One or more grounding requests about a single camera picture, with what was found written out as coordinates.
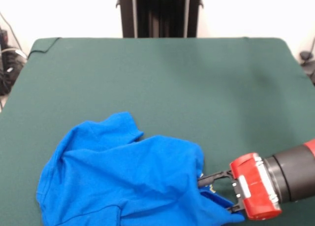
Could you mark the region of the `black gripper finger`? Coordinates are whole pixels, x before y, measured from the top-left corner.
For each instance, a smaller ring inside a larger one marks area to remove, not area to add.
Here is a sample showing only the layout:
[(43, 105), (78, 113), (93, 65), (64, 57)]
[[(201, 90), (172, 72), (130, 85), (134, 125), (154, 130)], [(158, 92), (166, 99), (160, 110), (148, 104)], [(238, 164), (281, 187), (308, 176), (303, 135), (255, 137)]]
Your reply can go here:
[(223, 179), (223, 178), (233, 179), (231, 170), (221, 171), (212, 175), (200, 177), (197, 181), (198, 187), (205, 187), (205, 186), (212, 185), (216, 180)]
[(229, 206), (226, 210), (230, 213), (237, 213), (244, 210), (243, 201), (239, 200), (236, 204)]

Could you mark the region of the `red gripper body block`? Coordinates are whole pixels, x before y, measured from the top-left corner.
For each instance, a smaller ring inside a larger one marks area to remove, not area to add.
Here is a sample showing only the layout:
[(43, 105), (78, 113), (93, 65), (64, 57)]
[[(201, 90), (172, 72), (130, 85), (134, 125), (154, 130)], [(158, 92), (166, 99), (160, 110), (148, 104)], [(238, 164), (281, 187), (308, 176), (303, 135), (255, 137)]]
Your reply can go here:
[(257, 153), (240, 156), (230, 164), (236, 196), (250, 220), (267, 220), (282, 213), (280, 200), (263, 159)]

